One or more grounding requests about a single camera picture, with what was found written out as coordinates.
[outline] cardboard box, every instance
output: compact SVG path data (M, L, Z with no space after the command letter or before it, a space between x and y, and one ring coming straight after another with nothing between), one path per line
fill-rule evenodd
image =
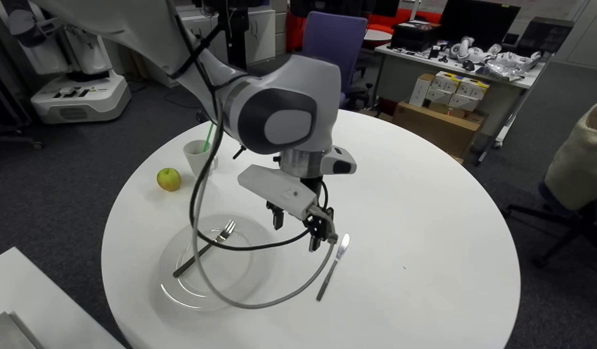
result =
M423 103L427 101L427 94L433 86L433 80L435 80L433 74L421 74L417 78L410 105L423 107Z
M485 84L485 82L464 78L460 82L458 94L483 101L489 90L491 90L491 86Z
M456 74L450 74L450 72L439 72L435 76L435 82L433 82L435 88L443 90L443 92L450 92L450 94L456 94L458 86L460 86L460 78Z
M427 94L427 101L431 101L431 105L448 105L452 96L454 96L454 92L431 86L431 90Z
M481 123L400 103L394 125L433 142L446 154L466 159Z
M464 94L454 94L448 107L454 111L476 111L483 99L474 97L474 96L464 96Z
M431 111L439 111L439 113L443 113L443 115L452 115L452 117L458 117L458 119L466 119L468 117L468 113L466 111L462 111L462 109L450 109L450 105L429 105L429 109Z

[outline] black cable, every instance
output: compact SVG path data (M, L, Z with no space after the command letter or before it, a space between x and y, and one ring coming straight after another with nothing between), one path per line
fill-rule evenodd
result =
M224 140L224 130L218 128L214 152L220 152L222 140ZM216 159L216 154L212 154L212 156L208 158L208 161L206 161L206 165L204 165L204 169L202 169L202 173L200 173L200 177L198 177L196 187L202 185L202 181L208 177L208 171L210 171L210 165L212 165L214 159ZM204 194L206 194L206 187L204 187L204 191L202 191L202 198L196 198L196 202L198 202L196 206L198 206L198 208L191 210L193 222L198 222L198 218L200 218ZM198 237L200 237L202 233L200 233L198 229L195 229L195 231L196 231L196 235L195 235L195 251L200 251L200 249L198 249ZM243 301L237 301L237 299L229 299L227 295L224 295L224 293L212 284L212 280L208 278L208 274L206 274L206 270L204 270L202 258L196 258L196 266L198 266L198 270L200 270L200 276L202 276L204 284L206 284L206 286L210 287L210 291L212 291L216 297L220 297L224 303L227 303L227 305L231 305L231 307L237 307L237 309L245 309L245 311L260 311L260 309L278 307L278 305L288 303L288 301L299 297L301 293L305 293L305 291L321 278L321 274L324 272L324 268L326 268L328 262L332 260L334 249L336 249L336 243L330 243L330 249L328 249L328 253L326 253L322 264L319 266L319 270L317 270L299 289L295 289L295 291L291 291L291 293L288 293L288 295L284 295L284 297L280 297L280 299L268 301L268 303L243 303Z
M326 183L322 181L321 183L322 185L322 192L324 192L324 210L328 210L330 208L330 191L326 189Z
M183 37L183 41L185 41L185 45L187 45L187 49L189 49L189 53L191 53L189 63L191 63L191 64L196 64L196 68L198 68L198 72L200 72L200 76L202 76L206 88L208 88L210 94L212 94L212 99L214 99L214 113L216 113L216 117L220 119L220 121L218 121L218 134L216 134L216 140L214 140L212 154L210 154L208 161L204 163L202 173L198 175L198 181L196 181L196 187L195 187L195 192L193 192L191 204L189 204L189 220L191 220L191 225L195 227L195 206L196 206L196 198L198 198L200 187L202 187L206 175L210 173L212 161L216 159L216 156L218 156L218 152L220 152L220 148L222 148L222 142L224 142L224 117L220 117L220 111L218 111L218 109L220 109L218 92L224 90L224 88L227 88L227 86L231 86L231 84L235 84L235 82L239 82L239 80L243 80L243 78L247 78L247 76L251 76L251 74L241 74L241 76L235 76L235 78L224 82L222 86L214 86L214 82L210 80L210 76L208 76L204 64L198 63L198 57L200 57L200 55L204 53L204 49L224 32L222 22L220 22L220 24L216 26L216 30L202 41L202 45L200 45L198 49L195 49L193 43L189 41L189 35L187 35L187 30L185 30L181 18L175 16L175 20L177 20L177 24L179 24L181 37ZM212 245L212 247L216 247L216 249L222 249L222 251L235 251L235 253L251 253L251 251L278 249L278 247L286 247L286 245L297 243L297 241L301 241L303 237L309 235L309 231L305 231L305 233L301 233L301 235L297 235L297 237L293 237L293 239L288 239L288 241L282 241L282 243L272 243L272 245L260 245L260 247L229 247L229 245L220 245L218 241L206 237L200 229L196 229L196 231L198 231L198 237L200 237L202 241L206 241L208 245Z

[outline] desk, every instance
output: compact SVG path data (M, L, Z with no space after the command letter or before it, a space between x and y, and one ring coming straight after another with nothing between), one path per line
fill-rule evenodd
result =
M189 227L189 189L162 192L156 173L189 173L183 146L206 138L208 125L160 148L121 191L105 229L103 284L111 311L136 348L241 349L487 349L505 348L520 305L520 266L510 229L481 185L450 156L388 123L340 111L334 130L359 171L328 177L338 231L353 239L324 303L322 278L301 297L268 311L167 315L160 309L158 266L169 241ZM264 200L241 189L237 175L272 158L231 156L226 138L210 179L202 220L237 214L272 227ZM301 231L288 218L276 241ZM321 264L326 249L309 241L274 255L270 278L251 303L295 287Z
M16 313L47 349L123 349L18 249L0 256L3 313Z
M485 154L493 142L497 146L505 144L507 130L510 130L514 125L526 97L534 92L536 82L543 72L543 68L536 68L528 74L526 80L505 82L478 72L466 72L456 61L441 63L437 59L429 59L427 53L410 55L404 49L388 49L388 45L379 47L377 53L381 53L384 59L375 96L390 101L410 101L417 78L421 74L437 74L441 70L485 80L491 84L491 92L481 103L481 111L487 115L487 123L472 146L472 154L476 156Z
M381 41L381 43L384 43L384 41L392 41L392 37L394 37L394 35L392 35L392 33L386 33L386 32L367 30L363 41Z

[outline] yellow fruit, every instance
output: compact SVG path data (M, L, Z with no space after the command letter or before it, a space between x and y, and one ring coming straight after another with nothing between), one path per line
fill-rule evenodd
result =
M177 192L183 187L183 177L177 169L165 167L158 173L158 183L167 192Z

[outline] beige bag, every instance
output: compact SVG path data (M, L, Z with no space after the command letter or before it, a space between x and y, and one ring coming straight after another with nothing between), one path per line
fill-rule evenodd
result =
M571 138L555 154L545 183L572 212L597 200L597 105L576 123Z

